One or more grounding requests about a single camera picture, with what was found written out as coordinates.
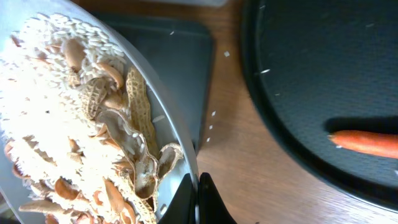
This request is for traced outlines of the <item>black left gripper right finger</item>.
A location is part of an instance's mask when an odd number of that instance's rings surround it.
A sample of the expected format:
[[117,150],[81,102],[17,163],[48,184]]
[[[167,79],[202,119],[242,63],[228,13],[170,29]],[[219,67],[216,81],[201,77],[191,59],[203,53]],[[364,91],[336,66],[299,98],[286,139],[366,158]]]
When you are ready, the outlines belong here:
[[207,172],[200,176],[198,205],[200,224],[236,224]]

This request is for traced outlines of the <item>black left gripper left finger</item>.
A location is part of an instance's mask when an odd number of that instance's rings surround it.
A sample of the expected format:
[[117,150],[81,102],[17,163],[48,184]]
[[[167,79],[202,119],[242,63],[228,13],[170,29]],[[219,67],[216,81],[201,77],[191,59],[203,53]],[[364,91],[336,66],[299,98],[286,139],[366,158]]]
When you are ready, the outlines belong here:
[[166,213],[158,224],[196,224],[197,193],[189,174],[185,174]]

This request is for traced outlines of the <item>grey round plate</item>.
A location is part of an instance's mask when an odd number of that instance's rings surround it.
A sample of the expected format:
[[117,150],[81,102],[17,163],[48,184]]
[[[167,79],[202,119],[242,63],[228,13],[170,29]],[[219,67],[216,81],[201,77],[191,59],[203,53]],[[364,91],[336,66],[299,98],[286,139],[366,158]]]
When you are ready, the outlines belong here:
[[[28,18],[35,17],[40,13],[63,14],[102,28],[108,34],[109,39],[124,50],[126,57],[145,78],[157,145],[163,146],[174,142],[181,146],[183,152],[183,158],[159,185],[158,208],[155,213],[158,223],[166,213],[185,174],[190,175],[196,190],[198,171],[190,136],[178,117],[164,84],[148,61],[128,40],[71,1],[2,1],[1,54],[6,50],[11,34],[20,30]],[[3,134],[4,131],[1,128],[1,193],[19,222],[45,223],[42,215],[21,213],[17,210],[20,203],[27,201],[29,193],[21,179],[12,173],[12,164],[4,154]]]

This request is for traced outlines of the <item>rice and peanut shell waste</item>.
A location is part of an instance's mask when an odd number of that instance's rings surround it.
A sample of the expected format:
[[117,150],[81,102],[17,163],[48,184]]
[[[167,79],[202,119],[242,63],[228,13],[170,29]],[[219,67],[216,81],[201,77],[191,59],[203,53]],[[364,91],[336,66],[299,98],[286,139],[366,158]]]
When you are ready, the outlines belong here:
[[37,14],[1,54],[1,128],[18,212],[45,223],[157,223],[159,185],[183,158],[158,146],[147,83],[100,27]]

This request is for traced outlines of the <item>orange carrot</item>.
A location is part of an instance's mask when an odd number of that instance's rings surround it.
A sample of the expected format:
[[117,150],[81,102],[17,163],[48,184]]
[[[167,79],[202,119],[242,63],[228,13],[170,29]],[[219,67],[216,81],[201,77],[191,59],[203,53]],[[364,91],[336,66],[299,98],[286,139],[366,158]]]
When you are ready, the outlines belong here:
[[330,134],[329,140],[351,151],[397,159],[396,134],[344,130]]

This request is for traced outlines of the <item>black rectangular tray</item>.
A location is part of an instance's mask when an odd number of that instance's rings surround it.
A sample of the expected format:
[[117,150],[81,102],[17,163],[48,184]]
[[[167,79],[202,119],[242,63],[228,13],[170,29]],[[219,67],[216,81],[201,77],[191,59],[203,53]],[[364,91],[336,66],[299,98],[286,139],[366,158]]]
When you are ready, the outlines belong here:
[[214,41],[202,24],[164,17],[94,12],[148,60],[175,100],[200,150],[213,69]]

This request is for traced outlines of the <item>round black tray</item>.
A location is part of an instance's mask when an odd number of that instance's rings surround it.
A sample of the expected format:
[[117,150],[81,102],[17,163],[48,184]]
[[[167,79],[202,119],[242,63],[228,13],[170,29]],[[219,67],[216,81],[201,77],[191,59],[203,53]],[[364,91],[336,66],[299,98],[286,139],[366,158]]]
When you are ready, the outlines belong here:
[[328,138],[397,132],[396,1],[245,1],[241,59],[252,101],[290,157],[345,194],[397,211],[397,161]]

